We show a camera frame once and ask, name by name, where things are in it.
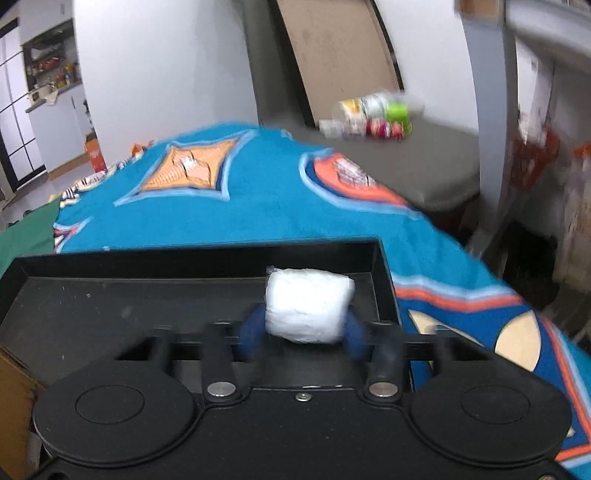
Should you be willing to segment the brown cardboard box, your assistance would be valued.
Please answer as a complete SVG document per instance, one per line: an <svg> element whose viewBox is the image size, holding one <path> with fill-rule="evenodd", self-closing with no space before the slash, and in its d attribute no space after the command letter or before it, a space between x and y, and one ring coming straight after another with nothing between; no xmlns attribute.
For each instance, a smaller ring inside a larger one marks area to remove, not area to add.
<svg viewBox="0 0 591 480"><path fill-rule="evenodd" d="M40 383L29 368L1 346L1 470L10 479L26 479L31 415Z"/></svg>

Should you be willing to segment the leaning brown board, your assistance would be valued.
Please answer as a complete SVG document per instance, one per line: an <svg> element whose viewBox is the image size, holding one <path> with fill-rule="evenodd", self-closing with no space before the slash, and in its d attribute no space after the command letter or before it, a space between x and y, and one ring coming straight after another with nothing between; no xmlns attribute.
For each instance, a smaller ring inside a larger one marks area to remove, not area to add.
<svg viewBox="0 0 591 480"><path fill-rule="evenodd" d="M270 11L308 127L340 101L401 88L374 1L271 1Z"/></svg>

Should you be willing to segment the green lidded container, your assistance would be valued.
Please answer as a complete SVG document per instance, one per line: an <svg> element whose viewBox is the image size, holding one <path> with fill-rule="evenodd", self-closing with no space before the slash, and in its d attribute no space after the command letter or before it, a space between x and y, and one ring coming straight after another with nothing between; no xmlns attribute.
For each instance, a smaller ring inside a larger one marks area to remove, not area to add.
<svg viewBox="0 0 591 480"><path fill-rule="evenodd" d="M391 103L386 110L386 120L391 124L394 138L403 139L412 133L409 108L404 103Z"/></svg>

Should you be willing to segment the white kitchen cabinet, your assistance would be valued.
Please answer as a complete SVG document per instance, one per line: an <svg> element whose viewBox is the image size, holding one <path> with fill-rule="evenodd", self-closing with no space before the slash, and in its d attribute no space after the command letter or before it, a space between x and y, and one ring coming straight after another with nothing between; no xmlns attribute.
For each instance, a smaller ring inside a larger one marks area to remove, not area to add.
<svg viewBox="0 0 591 480"><path fill-rule="evenodd" d="M83 84L77 83L60 89L53 104L43 99L26 110L51 180L88 161L85 142L92 127L85 100Z"/></svg>

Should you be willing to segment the black framed glass door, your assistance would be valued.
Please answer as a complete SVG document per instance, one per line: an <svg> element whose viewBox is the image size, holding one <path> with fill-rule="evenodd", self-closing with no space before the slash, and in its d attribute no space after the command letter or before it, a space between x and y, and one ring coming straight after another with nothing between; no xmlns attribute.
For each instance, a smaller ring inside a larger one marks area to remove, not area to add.
<svg viewBox="0 0 591 480"><path fill-rule="evenodd" d="M18 20L1 28L1 167L13 191L45 171L27 113L31 106Z"/></svg>

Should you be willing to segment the blue patterned blanket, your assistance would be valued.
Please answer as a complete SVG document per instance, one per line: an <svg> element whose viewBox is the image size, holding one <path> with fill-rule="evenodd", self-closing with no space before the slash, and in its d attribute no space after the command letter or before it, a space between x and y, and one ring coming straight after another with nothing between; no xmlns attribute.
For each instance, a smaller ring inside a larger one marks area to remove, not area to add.
<svg viewBox="0 0 591 480"><path fill-rule="evenodd" d="M239 123L152 144L67 189L56 253L377 238L409 332L445 325L557 386L573 420L558 454L590 475L590 359L404 198L328 147Z"/></svg>

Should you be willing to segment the green cloth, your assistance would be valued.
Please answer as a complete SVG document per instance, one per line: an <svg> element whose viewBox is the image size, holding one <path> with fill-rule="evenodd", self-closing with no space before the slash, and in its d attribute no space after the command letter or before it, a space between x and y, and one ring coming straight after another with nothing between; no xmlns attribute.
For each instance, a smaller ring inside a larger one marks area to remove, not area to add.
<svg viewBox="0 0 591 480"><path fill-rule="evenodd" d="M58 199L37 208L1 233L0 275L15 258L51 254L53 225L59 213Z"/></svg>

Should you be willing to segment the white tissue wad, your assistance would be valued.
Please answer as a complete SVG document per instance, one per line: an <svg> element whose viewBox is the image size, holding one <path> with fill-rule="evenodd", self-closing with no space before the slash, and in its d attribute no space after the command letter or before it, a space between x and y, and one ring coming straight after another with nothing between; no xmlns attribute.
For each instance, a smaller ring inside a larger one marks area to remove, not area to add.
<svg viewBox="0 0 591 480"><path fill-rule="evenodd" d="M355 292L355 281L345 275L273 269L266 281L266 331L294 343L338 343Z"/></svg>

